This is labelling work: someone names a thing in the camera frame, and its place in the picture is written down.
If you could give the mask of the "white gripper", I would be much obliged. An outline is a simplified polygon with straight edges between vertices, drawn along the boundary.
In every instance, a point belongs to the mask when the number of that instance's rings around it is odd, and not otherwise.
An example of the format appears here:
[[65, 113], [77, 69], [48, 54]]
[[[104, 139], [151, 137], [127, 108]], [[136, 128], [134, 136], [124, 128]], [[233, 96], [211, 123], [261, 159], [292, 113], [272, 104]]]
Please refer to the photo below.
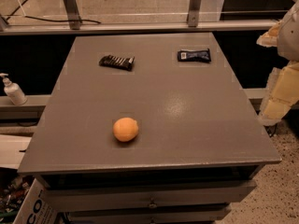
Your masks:
[[299, 101], [299, 1], [256, 43], [270, 48], [278, 46], [278, 55], [289, 62], [282, 69], [273, 68], [266, 84], [258, 120], [263, 126], [274, 126]]

